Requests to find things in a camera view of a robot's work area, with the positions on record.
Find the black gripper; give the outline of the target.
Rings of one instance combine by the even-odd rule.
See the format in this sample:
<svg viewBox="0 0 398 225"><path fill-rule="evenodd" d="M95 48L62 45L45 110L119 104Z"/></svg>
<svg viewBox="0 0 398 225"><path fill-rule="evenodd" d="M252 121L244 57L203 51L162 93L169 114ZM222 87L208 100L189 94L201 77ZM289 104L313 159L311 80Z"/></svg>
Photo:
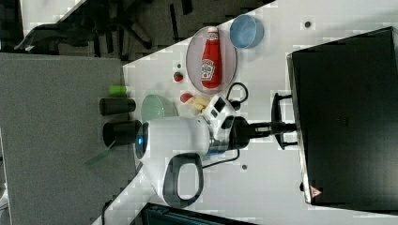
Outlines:
<svg viewBox="0 0 398 225"><path fill-rule="evenodd" d="M255 129L250 134L250 127L271 128L271 130ZM237 116L231 128L230 137L229 137L229 148L242 149L249 144L250 138L265 138L268 136L282 135L284 133L287 133L286 129L296 129L296 125L285 122L261 122L261 123L252 123L249 125L249 123L243 117Z"/></svg>

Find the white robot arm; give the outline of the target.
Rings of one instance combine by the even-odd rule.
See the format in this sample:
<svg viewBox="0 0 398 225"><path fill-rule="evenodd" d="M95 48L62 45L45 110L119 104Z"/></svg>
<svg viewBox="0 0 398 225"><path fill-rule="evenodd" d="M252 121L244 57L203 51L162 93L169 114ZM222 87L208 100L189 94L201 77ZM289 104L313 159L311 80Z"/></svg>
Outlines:
<svg viewBox="0 0 398 225"><path fill-rule="evenodd" d="M187 207L200 197L204 188L203 157L246 147L251 139L273 135L280 147L289 145L284 133L297 126L282 121L278 95L273 101L269 122L250 124L237 115L240 103L221 95L214 96L205 110L194 117L163 117L146 121L135 139L136 157L143 163L143 174L155 193L168 205ZM192 164L198 174L198 189L189 199L177 190L180 169Z"/></svg>

